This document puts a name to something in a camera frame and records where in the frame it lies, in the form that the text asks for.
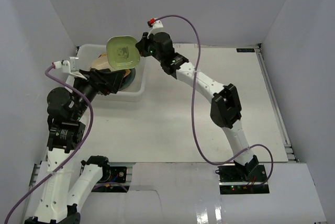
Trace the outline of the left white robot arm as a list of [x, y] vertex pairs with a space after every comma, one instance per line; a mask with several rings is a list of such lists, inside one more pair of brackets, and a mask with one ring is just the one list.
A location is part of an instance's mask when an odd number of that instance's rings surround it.
[[80, 223], [81, 209], [97, 182], [110, 177], [108, 158], [91, 156], [73, 186], [70, 180], [75, 155], [87, 139], [93, 123], [80, 120], [86, 110], [93, 120], [92, 101], [97, 94], [116, 94], [124, 80], [125, 70], [80, 71], [72, 86], [56, 87], [47, 96], [48, 128], [47, 176], [35, 213], [25, 223]]

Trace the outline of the blue-grey round plate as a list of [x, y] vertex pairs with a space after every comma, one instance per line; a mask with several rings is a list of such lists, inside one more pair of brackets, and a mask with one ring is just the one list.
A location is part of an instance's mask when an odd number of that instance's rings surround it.
[[130, 74], [127, 76], [124, 76], [122, 79], [122, 83], [120, 85], [119, 91], [122, 91], [130, 86], [130, 84], [134, 81], [136, 77], [136, 69], [130, 69]]

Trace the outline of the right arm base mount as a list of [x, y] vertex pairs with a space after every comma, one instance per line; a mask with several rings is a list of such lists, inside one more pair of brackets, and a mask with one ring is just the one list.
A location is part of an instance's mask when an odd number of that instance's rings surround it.
[[264, 165], [258, 165], [249, 175], [244, 175], [235, 165], [219, 166], [215, 173], [219, 175], [220, 182], [264, 182], [267, 178]]

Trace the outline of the white plastic bin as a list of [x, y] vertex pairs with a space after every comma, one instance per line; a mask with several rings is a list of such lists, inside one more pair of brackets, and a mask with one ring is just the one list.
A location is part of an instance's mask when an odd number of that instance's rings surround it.
[[[79, 46], [76, 56], [79, 58], [80, 69], [89, 70], [92, 62], [98, 59], [103, 53], [106, 53], [106, 46], [101, 44], [84, 44]], [[146, 60], [141, 59], [140, 63], [135, 67], [135, 78], [128, 87], [117, 94], [110, 94], [108, 96], [98, 94], [95, 100], [138, 102], [141, 100], [146, 86], [147, 70]]]

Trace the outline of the papers at table back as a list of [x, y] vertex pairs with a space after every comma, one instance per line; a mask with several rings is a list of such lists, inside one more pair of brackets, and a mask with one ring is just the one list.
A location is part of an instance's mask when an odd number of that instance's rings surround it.
[[174, 48], [181, 49], [181, 48], [191, 48], [197, 49], [198, 45], [194, 43], [173, 43]]

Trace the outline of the blue label sticker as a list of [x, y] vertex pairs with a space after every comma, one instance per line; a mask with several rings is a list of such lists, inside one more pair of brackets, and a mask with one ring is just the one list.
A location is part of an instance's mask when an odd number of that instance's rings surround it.
[[236, 48], [238, 53], [252, 53], [255, 52], [253, 48]]

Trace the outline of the cream square panda dish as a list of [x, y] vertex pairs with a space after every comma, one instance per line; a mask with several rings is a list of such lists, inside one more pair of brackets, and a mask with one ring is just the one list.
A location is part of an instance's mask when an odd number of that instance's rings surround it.
[[110, 66], [110, 64], [108, 62], [107, 54], [101, 54], [97, 59], [95, 59], [91, 63], [91, 69], [97, 69], [97, 70], [109, 69], [109, 70], [112, 70], [112, 67]]

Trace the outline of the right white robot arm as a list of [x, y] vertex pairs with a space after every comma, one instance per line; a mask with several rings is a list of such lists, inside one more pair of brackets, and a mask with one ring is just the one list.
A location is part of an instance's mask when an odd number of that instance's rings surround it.
[[210, 118], [225, 133], [232, 149], [231, 161], [236, 166], [237, 177], [247, 182], [255, 176], [259, 161], [251, 150], [241, 122], [241, 103], [233, 84], [224, 85], [196, 71], [189, 60], [177, 53], [171, 37], [166, 32], [155, 35], [143, 33], [136, 43], [142, 57], [152, 56], [160, 62], [162, 70], [199, 92], [210, 102]]

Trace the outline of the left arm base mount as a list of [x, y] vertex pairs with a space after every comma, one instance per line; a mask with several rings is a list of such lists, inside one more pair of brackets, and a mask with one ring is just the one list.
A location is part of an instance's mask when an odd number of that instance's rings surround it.
[[126, 166], [108, 166], [104, 182], [125, 183], [127, 181]]

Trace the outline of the green square panda dish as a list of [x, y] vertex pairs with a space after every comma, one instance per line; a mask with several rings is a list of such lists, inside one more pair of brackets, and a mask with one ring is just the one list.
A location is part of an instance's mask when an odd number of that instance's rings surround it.
[[132, 36], [115, 36], [106, 43], [109, 65], [115, 70], [133, 69], [140, 63], [137, 40]]

